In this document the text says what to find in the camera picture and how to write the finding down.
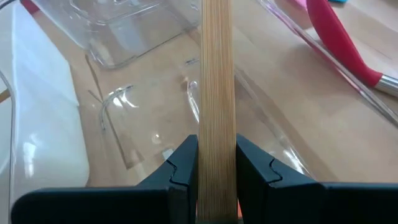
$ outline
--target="wooden tabletop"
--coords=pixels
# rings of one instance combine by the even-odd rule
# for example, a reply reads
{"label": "wooden tabletop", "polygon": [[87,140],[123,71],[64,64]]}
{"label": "wooden tabletop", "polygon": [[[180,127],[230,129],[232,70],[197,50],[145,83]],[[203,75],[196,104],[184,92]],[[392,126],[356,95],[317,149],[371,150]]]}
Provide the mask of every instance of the wooden tabletop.
{"label": "wooden tabletop", "polygon": [[[275,1],[311,29],[306,12],[291,0]],[[382,62],[377,66],[398,70],[398,3],[350,0],[334,9],[357,47]],[[73,70],[90,160],[88,185],[137,184],[162,163],[165,151],[197,132],[187,84],[198,78],[198,62],[189,61],[199,58],[199,31],[181,34],[124,68],[104,70],[41,12],[35,18]],[[397,128],[255,0],[233,0],[233,19],[236,71],[257,98],[236,82],[238,132],[317,180],[398,182]],[[126,85],[135,88],[108,107],[103,132],[101,103],[88,90],[103,100]],[[377,95],[398,111],[396,99]],[[282,139],[275,137],[280,130]],[[295,151],[280,145],[285,139]]]}

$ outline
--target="black clamp jaw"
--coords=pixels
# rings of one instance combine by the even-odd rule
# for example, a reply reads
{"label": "black clamp jaw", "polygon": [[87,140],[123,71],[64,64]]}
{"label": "black clamp jaw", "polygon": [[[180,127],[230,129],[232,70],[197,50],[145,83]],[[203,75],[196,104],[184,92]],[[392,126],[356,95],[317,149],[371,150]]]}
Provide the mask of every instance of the black clamp jaw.
{"label": "black clamp jaw", "polygon": [[[243,136],[236,145],[244,223],[396,223],[398,184],[319,183]],[[42,189],[11,212],[25,223],[195,223],[198,139],[189,136],[135,187]]]}

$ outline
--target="red spatula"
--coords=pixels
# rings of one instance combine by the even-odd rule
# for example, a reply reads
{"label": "red spatula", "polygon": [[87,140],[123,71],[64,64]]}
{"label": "red spatula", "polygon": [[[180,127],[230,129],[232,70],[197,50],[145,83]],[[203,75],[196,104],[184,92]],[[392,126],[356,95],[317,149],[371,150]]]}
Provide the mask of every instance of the red spatula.
{"label": "red spatula", "polygon": [[398,80],[369,68],[327,0],[307,0],[311,22],[326,48],[367,86],[398,97]]}

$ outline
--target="blue object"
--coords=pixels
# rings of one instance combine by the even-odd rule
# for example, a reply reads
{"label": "blue object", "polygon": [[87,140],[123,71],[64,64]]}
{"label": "blue object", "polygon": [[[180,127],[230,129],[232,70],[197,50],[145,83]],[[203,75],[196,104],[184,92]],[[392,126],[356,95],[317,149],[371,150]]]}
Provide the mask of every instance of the blue object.
{"label": "blue object", "polygon": [[347,2],[348,0],[329,0],[331,2],[340,2],[340,3],[344,3]]}

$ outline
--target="red object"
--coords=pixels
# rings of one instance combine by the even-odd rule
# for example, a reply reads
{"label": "red object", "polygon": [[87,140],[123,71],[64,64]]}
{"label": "red object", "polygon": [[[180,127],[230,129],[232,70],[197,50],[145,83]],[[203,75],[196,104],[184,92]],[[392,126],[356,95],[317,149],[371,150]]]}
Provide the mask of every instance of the red object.
{"label": "red object", "polygon": [[369,86],[376,86],[383,74],[369,68],[327,0],[307,0],[311,22],[326,48],[350,72]]}
{"label": "red object", "polygon": [[39,10],[39,8],[31,0],[22,0],[21,3],[31,15]]}

